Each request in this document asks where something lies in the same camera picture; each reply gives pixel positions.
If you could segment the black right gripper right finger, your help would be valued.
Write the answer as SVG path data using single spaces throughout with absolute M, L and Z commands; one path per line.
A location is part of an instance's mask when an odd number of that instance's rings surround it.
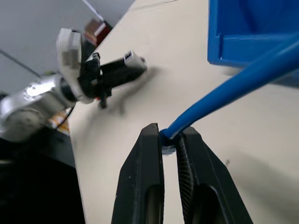
M 193 127 L 175 146 L 184 223 L 252 223 L 227 167 Z

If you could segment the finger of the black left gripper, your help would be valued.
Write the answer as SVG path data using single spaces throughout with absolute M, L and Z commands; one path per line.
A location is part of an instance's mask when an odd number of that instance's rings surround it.
M 116 88 L 137 80 L 146 70 L 146 68 L 123 67 L 105 71 L 102 84 L 106 89 Z
M 125 67 L 126 67 L 126 65 L 125 65 L 124 58 L 119 58 L 119 59 L 111 61 L 109 63 L 102 64 L 101 71 L 102 71 L 102 73 L 111 73 L 111 72 L 115 72 L 115 71 L 125 68 Z

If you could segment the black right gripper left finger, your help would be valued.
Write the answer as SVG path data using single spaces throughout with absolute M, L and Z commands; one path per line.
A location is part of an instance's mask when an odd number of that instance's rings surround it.
M 161 224 L 164 170 L 159 129 L 144 127 L 123 163 L 115 195 L 113 224 Z

